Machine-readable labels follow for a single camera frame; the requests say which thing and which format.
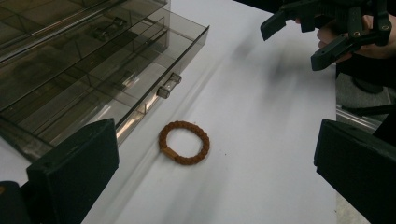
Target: brown bracelet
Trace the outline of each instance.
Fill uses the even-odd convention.
[[[182,157],[179,156],[172,148],[168,147],[166,144],[166,137],[168,136],[169,132],[172,131],[173,129],[187,129],[193,133],[195,133],[199,138],[202,140],[202,148],[201,151],[193,157]],[[207,152],[209,151],[210,148],[210,142],[209,142],[209,137],[207,134],[202,130],[200,127],[198,127],[195,124],[188,123],[186,121],[175,121],[175,122],[170,122],[168,125],[163,127],[163,130],[160,132],[160,150],[163,152],[166,156],[168,156],[170,159],[173,161],[180,163],[182,165],[194,165],[201,160],[205,158],[207,155]]]

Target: white table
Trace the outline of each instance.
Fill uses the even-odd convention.
[[[206,44],[122,144],[84,223],[336,223],[335,191],[313,164],[321,120],[335,119],[334,69],[310,68],[316,33],[288,22],[263,42],[270,14],[231,0],[172,0],[172,11],[210,25]],[[205,160],[182,166],[159,152],[158,132],[174,120],[208,133]],[[191,156],[200,142],[175,131],[168,145]],[[28,163],[0,147],[1,179],[22,184]]]

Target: drawer handle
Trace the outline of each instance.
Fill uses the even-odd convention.
[[[158,91],[157,95],[162,97],[163,99],[167,99],[171,94],[172,89],[181,82],[181,76],[176,73],[172,73],[169,79],[161,86]]]

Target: human hand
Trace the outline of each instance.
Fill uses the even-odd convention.
[[[370,44],[361,46],[361,49],[354,53],[375,59],[387,59],[396,56],[396,17],[389,15],[389,20],[392,24],[393,29],[390,32],[389,42],[386,46],[377,46],[376,44]],[[363,27],[365,30],[373,29],[373,17],[363,16],[362,17]],[[335,21],[329,22],[318,30],[317,37],[319,39],[318,46],[320,49],[331,43],[337,36],[335,32]],[[337,60],[338,63],[345,61],[352,57],[351,53],[347,53]]]

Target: smoked plastic organizer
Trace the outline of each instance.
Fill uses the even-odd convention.
[[[35,161],[113,118],[119,144],[205,44],[164,0],[0,1],[0,135]]]

